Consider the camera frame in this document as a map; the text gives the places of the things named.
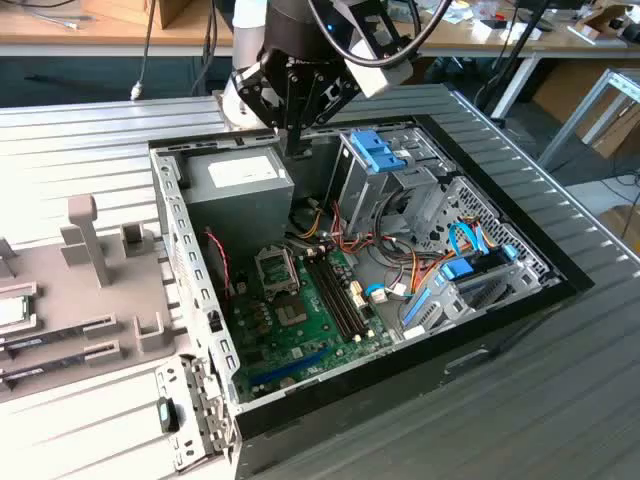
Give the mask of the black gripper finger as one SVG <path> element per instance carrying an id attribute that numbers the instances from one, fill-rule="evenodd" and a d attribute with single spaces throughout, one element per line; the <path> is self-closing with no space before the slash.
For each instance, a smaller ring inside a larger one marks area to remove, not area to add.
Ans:
<path id="1" fill-rule="evenodd" d="M 298 119 L 290 109 L 289 89 L 285 84 L 284 96 L 281 96 L 267 75 L 268 60 L 263 58 L 250 67 L 234 72 L 234 87 L 240 99 L 268 128 L 274 130 L 280 138 L 281 148 L 287 156 L 293 156 L 298 150 Z"/>
<path id="2" fill-rule="evenodd" d="M 314 72 L 302 103 L 296 133 L 296 153 L 307 148 L 302 131 L 324 125 L 359 93 L 359 86 L 347 67 L 322 67 Z"/>

